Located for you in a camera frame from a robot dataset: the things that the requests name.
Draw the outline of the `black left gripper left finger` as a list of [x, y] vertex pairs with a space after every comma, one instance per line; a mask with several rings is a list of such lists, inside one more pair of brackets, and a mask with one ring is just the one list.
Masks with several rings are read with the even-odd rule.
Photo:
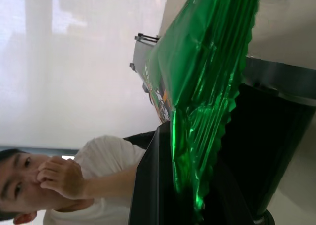
[[172, 125], [160, 125], [137, 167], [130, 225], [201, 225], [194, 209], [191, 166], [173, 154]]

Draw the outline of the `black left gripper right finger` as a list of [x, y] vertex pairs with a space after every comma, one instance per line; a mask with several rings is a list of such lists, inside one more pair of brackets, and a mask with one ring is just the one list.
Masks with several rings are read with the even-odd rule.
[[221, 139], [206, 225], [272, 225], [268, 204], [316, 107], [278, 91], [242, 84]]

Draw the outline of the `bystander bare hand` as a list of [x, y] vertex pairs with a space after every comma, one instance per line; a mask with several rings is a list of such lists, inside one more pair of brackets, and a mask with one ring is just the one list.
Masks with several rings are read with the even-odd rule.
[[86, 199], [86, 179], [80, 165], [72, 159], [51, 157], [39, 166], [37, 179], [41, 188], [53, 190], [67, 199]]

